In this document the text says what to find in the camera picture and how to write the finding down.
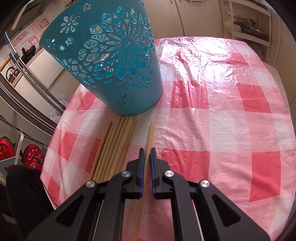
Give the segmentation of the light wooden chopstick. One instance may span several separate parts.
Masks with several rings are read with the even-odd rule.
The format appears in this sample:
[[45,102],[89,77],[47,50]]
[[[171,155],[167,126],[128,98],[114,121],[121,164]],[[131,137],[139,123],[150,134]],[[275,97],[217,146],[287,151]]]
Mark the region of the light wooden chopstick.
[[151,155],[151,148],[154,139],[154,129],[155,129],[155,122],[152,121],[150,128],[149,128],[149,136],[147,141],[146,153],[145,153],[145,161],[144,161],[144,187],[143,187],[143,197],[137,203],[137,210],[135,214],[134,220],[134,227],[132,232],[132,241],[138,240],[138,233],[140,230],[140,223],[142,218],[142,211],[144,207],[144,196],[147,188],[147,179],[149,174],[149,159]]

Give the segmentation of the wooden chopstick bundle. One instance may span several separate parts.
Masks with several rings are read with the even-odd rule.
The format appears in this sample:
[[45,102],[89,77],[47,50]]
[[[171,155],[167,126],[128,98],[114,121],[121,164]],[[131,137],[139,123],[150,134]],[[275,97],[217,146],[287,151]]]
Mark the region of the wooden chopstick bundle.
[[132,116],[121,118],[111,145],[107,148],[108,153],[99,181],[107,181],[116,173],[125,142],[132,127],[132,122]]
[[90,172],[90,175],[89,175],[89,179],[92,180],[93,177],[94,177],[94,174],[95,174],[95,170],[97,168],[97,165],[98,165],[98,161],[99,161],[99,157],[101,155],[101,152],[102,152],[102,149],[104,147],[104,144],[105,144],[105,141],[106,141],[106,138],[108,136],[108,133],[111,129],[111,126],[112,126],[112,121],[110,121],[107,126],[106,126],[106,129],[103,133],[103,137],[101,139],[101,142],[99,144],[99,147],[98,147],[98,150],[96,152],[96,156],[95,156],[95,159],[94,159],[94,162],[93,162],[93,165],[92,165],[92,168],[91,168],[91,172]]
[[103,172],[103,169],[104,169],[104,165],[105,165],[105,162],[106,162],[106,159],[107,159],[107,155],[108,155],[109,149],[111,147],[111,144],[113,142],[113,138],[115,136],[115,133],[116,133],[116,131],[118,129],[120,121],[121,121],[121,116],[118,116],[118,117],[116,117],[114,119],[114,121],[112,123],[112,126],[111,126],[111,129],[110,129],[110,131],[108,133],[108,136],[106,138],[106,141],[105,141],[104,147],[102,149],[101,155],[99,157],[98,165],[97,165],[97,168],[95,170],[94,177],[93,177],[93,180],[96,181],[97,183],[100,182],[100,178],[101,178],[101,175],[102,175],[102,172]]
[[108,179],[119,173],[137,121],[131,116],[120,139]]
[[115,144],[118,141],[118,136],[119,136],[119,133],[120,133],[120,131],[122,129],[122,126],[123,126],[124,122],[125,122],[125,117],[121,117],[121,121],[119,123],[118,129],[117,129],[117,131],[115,133],[115,136],[113,138],[113,142],[111,144],[111,147],[110,147],[108,155],[107,155],[107,159],[106,159],[104,169],[103,169],[103,172],[102,172],[102,175],[101,175],[101,178],[100,178],[100,182],[104,181],[104,178],[106,176],[106,173],[107,173],[107,170],[108,170],[108,167],[109,167],[109,162],[111,160],[111,156],[112,156],[112,154],[114,152]]

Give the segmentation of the wooden chopstick bundle leftmost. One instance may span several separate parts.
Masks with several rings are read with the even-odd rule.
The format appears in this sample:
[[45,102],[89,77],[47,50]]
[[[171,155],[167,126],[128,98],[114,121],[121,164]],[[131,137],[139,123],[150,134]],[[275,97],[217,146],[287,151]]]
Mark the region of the wooden chopstick bundle leftmost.
[[93,162],[93,165],[92,165],[92,168],[91,168],[91,172],[90,172],[90,175],[89,175],[89,179],[92,180],[93,177],[94,177],[94,174],[95,174],[95,170],[97,168],[97,165],[98,165],[98,161],[99,161],[99,157],[101,155],[101,152],[102,152],[102,149],[104,147],[104,144],[105,144],[105,141],[106,141],[106,138],[108,136],[108,133],[111,129],[111,126],[112,126],[112,121],[110,121],[107,126],[106,126],[106,129],[103,133],[103,137],[101,139],[101,142],[99,144],[99,147],[98,147],[98,150],[96,152],[96,156],[95,156],[95,159],[94,159],[94,162]]

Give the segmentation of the red patterned bowl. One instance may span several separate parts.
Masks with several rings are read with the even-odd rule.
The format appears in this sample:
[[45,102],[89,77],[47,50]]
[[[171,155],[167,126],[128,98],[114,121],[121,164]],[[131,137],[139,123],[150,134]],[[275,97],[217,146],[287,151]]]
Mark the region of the red patterned bowl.
[[28,145],[23,153],[23,165],[25,167],[41,171],[43,168],[44,157],[41,149],[35,145]]

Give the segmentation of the wooden chopstick bundle rightmost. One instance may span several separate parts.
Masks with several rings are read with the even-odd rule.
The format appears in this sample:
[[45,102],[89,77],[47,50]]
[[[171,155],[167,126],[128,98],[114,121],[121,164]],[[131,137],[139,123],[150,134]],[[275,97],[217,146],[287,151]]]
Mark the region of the wooden chopstick bundle rightmost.
[[119,173],[137,121],[131,116],[120,139],[108,179]]

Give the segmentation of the pink checkered plastic tablecloth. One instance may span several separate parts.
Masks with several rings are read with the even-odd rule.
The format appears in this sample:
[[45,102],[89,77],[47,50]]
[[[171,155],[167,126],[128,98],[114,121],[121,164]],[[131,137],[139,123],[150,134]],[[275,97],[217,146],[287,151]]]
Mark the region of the pink checkered plastic tablecloth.
[[[192,182],[207,179],[270,236],[283,231],[295,196],[295,132],[269,70],[247,44],[231,39],[156,40],[164,92],[137,125],[120,171],[152,146],[170,169]],[[113,113],[83,85],[64,111],[41,180],[59,206],[89,180]],[[139,240],[174,240],[169,200],[145,191]]]

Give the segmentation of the teal perforated plastic basket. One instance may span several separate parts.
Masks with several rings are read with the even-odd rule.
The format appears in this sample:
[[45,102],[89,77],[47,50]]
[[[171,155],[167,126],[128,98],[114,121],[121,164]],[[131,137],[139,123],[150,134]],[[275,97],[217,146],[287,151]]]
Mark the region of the teal perforated plastic basket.
[[163,94],[143,1],[77,1],[50,23],[39,45],[118,115],[143,113]]

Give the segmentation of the white shelf rack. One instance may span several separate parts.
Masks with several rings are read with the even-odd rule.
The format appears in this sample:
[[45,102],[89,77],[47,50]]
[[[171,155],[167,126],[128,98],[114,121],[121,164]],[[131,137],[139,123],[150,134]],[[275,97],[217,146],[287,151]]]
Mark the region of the white shelf rack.
[[223,37],[246,42],[266,61],[271,46],[271,10],[260,1],[220,1]]

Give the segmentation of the blue handled metal mop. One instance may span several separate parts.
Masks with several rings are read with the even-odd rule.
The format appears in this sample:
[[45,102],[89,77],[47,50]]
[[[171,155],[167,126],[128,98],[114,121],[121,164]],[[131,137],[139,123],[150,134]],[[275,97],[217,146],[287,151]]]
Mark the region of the blue handled metal mop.
[[66,109],[66,106],[63,105],[58,99],[56,99],[55,96],[49,90],[43,85],[43,83],[39,80],[39,78],[34,75],[32,70],[23,62],[21,57],[18,55],[17,51],[13,47],[13,44],[10,41],[10,38],[8,37],[7,33],[4,32],[4,40],[9,46],[11,52],[9,54],[11,60],[17,68],[22,73],[23,77],[26,78],[26,80],[29,82],[29,84],[36,90],[36,92],[43,97],[43,99],[48,102],[49,105],[51,105],[56,111],[59,113],[63,113]]

